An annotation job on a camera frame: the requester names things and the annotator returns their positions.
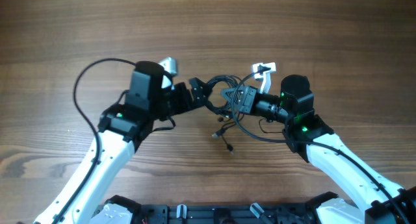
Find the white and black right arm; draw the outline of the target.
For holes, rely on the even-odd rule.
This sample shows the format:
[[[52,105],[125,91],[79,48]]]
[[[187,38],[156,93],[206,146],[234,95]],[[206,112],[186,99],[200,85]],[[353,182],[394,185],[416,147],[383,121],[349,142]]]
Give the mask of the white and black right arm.
[[[224,89],[231,114],[261,116],[284,125],[283,139],[293,153],[329,176],[353,201],[327,192],[307,203],[313,223],[414,223],[415,189],[383,177],[342,142],[315,114],[314,95],[305,76],[289,75],[279,95],[240,82]]]

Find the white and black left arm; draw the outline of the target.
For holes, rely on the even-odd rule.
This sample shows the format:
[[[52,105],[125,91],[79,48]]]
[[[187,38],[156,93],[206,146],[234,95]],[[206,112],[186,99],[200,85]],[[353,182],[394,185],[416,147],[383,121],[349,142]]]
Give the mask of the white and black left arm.
[[[185,84],[173,83],[176,61],[134,64],[130,86],[105,109],[89,151],[56,199],[35,219],[35,223],[134,223],[141,205],[114,196],[96,209],[118,172],[132,159],[140,144],[153,132],[156,120],[204,106],[212,89],[197,78]]]

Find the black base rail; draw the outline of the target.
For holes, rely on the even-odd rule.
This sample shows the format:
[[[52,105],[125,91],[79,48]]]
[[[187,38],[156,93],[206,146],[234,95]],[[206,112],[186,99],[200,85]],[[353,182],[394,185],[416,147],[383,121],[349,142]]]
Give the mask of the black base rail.
[[[320,223],[316,213],[305,203],[228,206],[143,205],[132,222],[137,224]]]

